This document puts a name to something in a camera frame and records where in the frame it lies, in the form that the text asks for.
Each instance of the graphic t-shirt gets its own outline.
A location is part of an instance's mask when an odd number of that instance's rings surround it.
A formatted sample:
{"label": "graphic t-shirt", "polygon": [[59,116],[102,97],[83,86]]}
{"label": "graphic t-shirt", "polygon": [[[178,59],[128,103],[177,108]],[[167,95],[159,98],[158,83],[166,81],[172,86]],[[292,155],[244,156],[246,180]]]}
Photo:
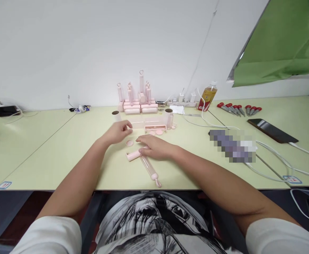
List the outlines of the graphic t-shirt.
{"label": "graphic t-shirt", "polygon": [[119,201],[103,219],[96,243],[97,254],[239,253],[225,249],[193,207],[167,192]]}

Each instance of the hand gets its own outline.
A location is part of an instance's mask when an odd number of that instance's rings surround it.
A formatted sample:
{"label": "hand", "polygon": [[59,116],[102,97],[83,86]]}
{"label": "hand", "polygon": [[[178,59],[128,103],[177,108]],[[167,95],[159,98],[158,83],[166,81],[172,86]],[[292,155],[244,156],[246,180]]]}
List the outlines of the hand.
{"label": "hand", "polygon": [[170,144],[152,135],[139,136],[136,139],[136,142],[142,142],[150,148],[140,148],[139,152],[141,154],[158,160],[171,159],[174,151],[177,150],[177,147],[175,145]]}
{"label": "hand", "polygon": [[116,144],[132,133],[132,124],[128,121],[115,122],[101,137],[108,145]]}

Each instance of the desk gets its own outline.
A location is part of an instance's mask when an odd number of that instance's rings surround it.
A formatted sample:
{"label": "desk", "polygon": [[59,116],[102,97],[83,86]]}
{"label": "desk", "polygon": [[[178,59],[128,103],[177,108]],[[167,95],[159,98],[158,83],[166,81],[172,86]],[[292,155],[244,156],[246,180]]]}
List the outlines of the desk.
{"label": "desk", "polygon": [[40,111],[7,125],[20,116],[0,117],[0,183],[73,116],[68,110]]}
{"label": "desk", "polygon": [[[225,104],[231,102],[233,105],[246,105],[262,107],[263,110],[250,118],[261,118],[271,123],[282,131],[299,140],[297,145],[309,151],[309,96],[265,98],[265,99],[241,99],[223,101]],[[219,101],[215,101],[209,111],[217,117],[224,125],[236,126],[240,129],[256,131],[256,140],[259,140],[277,150],[296,169],[309,173],[309,155],[292,147],[289,144],[280,144],[262,133],[246,121],[249,117],[233,116],[222,109],[217,108]],[[257,154],[269,164],[279,175],[290,175],[289,170],[277,157],[260,145]],[[309,186],[309,176],[295,172],[302,184],[290,184],[291,186]]]}
{"label": "desk", "polygon": [[[12,184],[8,190],[54,190],[70,172],[75,164],[83,157],[92,143],[99,138],[113,123],[111,114],[116,107],[91,108],[90,112],[74,116],[66,125],[56,132],[43,146],[22,163],[5,181]],[[194,108],[186,108],[188,114],[200,114]],[[142,115],[143,117],[160,116],[159,113]],[[139,115],[126,116],[122,119],[139,117]],[[204,112],[204,117],[217,125],[217,121],[209,112]],[[205,125],[201,117],[186,116],[191,122]],[[175,130],[167,131],[160,138],[177,144],[190,152],[209,159],[234,172],[251,185],[259,189],[287,189],[285,183],[274,182],[257,175],[243,163],[229,163],[228,158],[223,158],[210,142],[209,128],[199,127],[188,123],[182,115],[174,115],[177,123]],[[143,129],[135,129],[124,142],[111,146],[106,152],[97,190],[142,190],[156,189],[155,182],[150,179],[140,159],[128,162],[126,152],[133,152],[142,147],[134,144],[125,145],[130,139],[135,141],[143,135]],[[149,159],[159,175],[162,189],[198,189],[198,187],[172,162],[156,161]],[[277,177],[261,161],[256,167],[270,177]]]}

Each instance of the pink lint roller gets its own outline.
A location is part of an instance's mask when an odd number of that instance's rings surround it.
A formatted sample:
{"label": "pink lint roller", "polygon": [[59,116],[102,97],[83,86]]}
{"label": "pink lint roller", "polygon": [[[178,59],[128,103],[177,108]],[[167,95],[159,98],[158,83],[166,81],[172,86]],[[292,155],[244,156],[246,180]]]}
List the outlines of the pink lint roller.
{"label": "pink lint roller", "polygon": [[151,177],[151,180],[156,181],[156,185],[157,185],[158,188],[162,187],[162,184],[158,180],[158,174],[156,173],[155,169],[150,164],[150,162],[149,162],[149,160],[148,160],[148,158],[146,156],[141,155],[140,152],[137,150],[137,151],[134,151],[133,153],[126,154],[126,157],[127,157],[128,161],[132,161],[132,160],[137,159],[138,157],[140,157],[141,161],[143,162],[146,170],[148,171],[148,173],[149,173],[149,175]]}

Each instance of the smartphone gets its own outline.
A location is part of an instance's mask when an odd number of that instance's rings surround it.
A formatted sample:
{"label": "smartphone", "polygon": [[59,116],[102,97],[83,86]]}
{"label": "smartphone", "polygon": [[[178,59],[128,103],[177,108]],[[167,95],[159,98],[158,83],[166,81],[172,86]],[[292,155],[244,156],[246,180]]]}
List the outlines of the smartphone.
{"label": "smartphone", "polygon": [[299,141],[263,119],[249,119],[247,121],[257,129],[268,135],[270,138],[273,138],[278,143],[296,143]]}
{"label": "smartphone", "polygon": [[0,107],[0,117],[20,115],[19,109],[16,106]]}

